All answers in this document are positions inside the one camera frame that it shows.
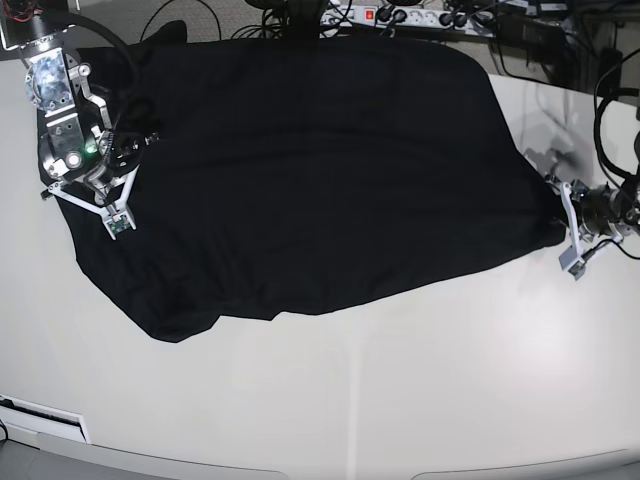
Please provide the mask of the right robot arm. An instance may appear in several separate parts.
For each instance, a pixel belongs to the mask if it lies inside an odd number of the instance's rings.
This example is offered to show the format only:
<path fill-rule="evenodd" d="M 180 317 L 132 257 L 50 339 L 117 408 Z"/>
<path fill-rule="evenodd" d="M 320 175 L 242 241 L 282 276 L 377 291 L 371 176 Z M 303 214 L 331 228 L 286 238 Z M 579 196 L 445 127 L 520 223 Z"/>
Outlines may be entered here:
<path fill-rule="evenodd" d="M 65 45 L 63 35 L 72 27 L 102 37 L 129 67 L 132 84 L 117 96 L 115 112 L 92 87 L 91 65 Z M 145 145 L 143 136 L 119 127 L 140 79 L 129 46 L 66 1 L 2 2 L 1 43 L 19 53 L 27 97 L 44 121 L 40 161 L 52 182 L 42 197 L 89 209 L 124 205 Z"/>

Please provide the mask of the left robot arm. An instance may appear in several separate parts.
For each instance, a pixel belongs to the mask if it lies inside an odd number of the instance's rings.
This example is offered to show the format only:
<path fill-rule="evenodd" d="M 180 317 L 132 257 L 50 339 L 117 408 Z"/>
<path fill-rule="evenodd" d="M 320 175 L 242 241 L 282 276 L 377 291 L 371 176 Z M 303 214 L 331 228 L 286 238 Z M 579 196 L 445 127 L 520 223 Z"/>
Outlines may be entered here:
<path fill-rule="evenodd" d="M 622 80 L 638 58 L 606 52 L 591 94 L 571 114 L 580 129 L 573 198 L 587 241 L 639 233 L 639 88 Z"/>

